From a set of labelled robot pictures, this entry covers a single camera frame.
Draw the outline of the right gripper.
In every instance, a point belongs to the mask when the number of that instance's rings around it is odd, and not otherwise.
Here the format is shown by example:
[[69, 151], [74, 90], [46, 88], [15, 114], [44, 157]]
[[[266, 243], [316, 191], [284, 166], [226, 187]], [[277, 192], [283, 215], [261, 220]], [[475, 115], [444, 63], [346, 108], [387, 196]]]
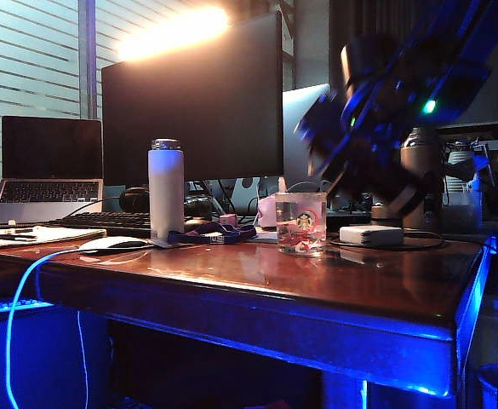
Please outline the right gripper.
[[334, 91], [318, 97], [299, 122], [299, 137], [309, 149], [309, 170], [385, 166], [385, 147], [373, 130], [378, 121], [369, 112], [381, 88], [364, 84], [345, 104]]

